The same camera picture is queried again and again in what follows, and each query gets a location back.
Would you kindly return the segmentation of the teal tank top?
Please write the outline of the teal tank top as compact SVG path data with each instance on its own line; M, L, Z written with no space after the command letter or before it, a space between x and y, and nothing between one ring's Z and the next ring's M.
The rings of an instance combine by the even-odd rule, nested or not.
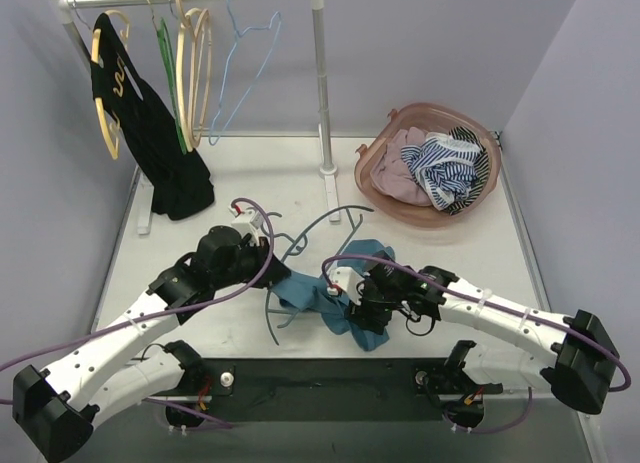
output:
M352 240L341 254L382 256L383 252L391 260L395 260L395 250L376 239ZM341 260L338 264L353 268L360 275L369 265L365 260L359 259ZM290 276L274 285L271 291L279 298L283 307L319 313L332 333L342 335L350 332L356 344L363 351L374 351L389 340L387 330L383 330L382 335L378 335L349 322L345 317L345 311L349 304L348 297L344 294L340 296L329 295L326 281L322 276L313 277L291 270Z

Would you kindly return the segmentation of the teal plastic hanger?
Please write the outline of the teal plastic hanger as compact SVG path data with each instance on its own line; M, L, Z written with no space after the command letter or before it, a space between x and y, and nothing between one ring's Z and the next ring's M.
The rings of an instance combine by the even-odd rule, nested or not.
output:
M337 250L337 254L340 254L347 245L354 239L358 230L362 226L364 222L364 214L365 213L373 213L374 209L365 205L357 205L357 204L348 204L334 207L325 213L321 214L315 220L313 220L309 225L307 225L296 237L292 237L288 233L275 233L270 232L269 236L273 236L275 239L277 238L285 238L289 242L289 247L284 252L281 257L281 261L285 262L289 257L300 256L309 245L309 237L308 234L322 221L330 220L334 216L340 216L342 212L346 213L348 222L350 224L351 230L348 236L343 240L341 246ZM288 319L281 325L281 328L286 328L297 316L299 313L298 310L281 310L281 309L272 309L270 307L271 298L274 296L274 293L271 289L269 289L266 293L265 301L264 301L264 316L265 322L267 326L267 330L269 335L276 346L280 345L280 342L276 336L276 332L274 330L274 326L271 322L272 315L285 315Z

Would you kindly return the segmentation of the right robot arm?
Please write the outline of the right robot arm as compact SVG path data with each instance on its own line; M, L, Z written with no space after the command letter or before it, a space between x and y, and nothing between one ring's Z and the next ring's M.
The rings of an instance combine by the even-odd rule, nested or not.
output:
M367 260L362 270L340 264L330 287L349 301L345 316L357 327L383 334L393 312L410 320L463 325L505 342L490 348L459 341L443 367L446 384L542 389L564 405L601 413L619 353L600 319L587 311L551 313L496 296L455 273L426 266L401 267L389 256Z

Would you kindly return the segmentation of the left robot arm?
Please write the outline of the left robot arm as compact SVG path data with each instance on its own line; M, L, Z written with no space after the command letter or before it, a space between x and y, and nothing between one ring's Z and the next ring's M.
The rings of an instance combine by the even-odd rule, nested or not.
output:
M12 416L48 462L63 462L104 421L161 391L201 386L198 355L186 344L131 365L130 359L183 325L231 286L264 288L289 275L273 239L249 224L215 226L197 248L163 270L109 326L66 356L13 378Z

